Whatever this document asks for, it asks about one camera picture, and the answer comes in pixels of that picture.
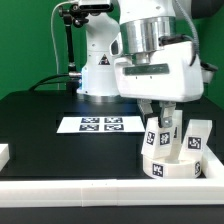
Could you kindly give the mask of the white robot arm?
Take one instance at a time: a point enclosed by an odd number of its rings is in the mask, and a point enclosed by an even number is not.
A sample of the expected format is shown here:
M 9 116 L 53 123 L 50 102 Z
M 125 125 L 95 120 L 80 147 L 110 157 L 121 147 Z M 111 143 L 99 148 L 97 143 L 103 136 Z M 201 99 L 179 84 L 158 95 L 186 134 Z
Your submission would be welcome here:
M 87 63 L 81 92 L 161 103 L 172 125 L 177 102 L 201 97 L 216 68 L 200 60 L 199 40 L 176 33 L 176 21 L 214 15 L 224 0 L 81 0 L 88 13 Z

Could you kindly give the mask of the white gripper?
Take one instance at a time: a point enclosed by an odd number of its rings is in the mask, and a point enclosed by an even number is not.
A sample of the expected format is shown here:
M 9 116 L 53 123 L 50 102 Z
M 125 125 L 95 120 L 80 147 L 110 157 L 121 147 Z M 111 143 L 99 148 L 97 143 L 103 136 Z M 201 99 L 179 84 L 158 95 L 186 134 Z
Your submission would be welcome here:
M 190 41 L 166 45 L 152 54 L 149 64 L 135 65 L 130 57 L 117 58 L 114 68 L 119 93 L 140 98 L 137 105 L 144 123 L 156 116 L 151 100 L 160 101 L 159 126 L 170 128 L 175 102 L 197 100 L 204 91 L 199 57 L 192 58 Z

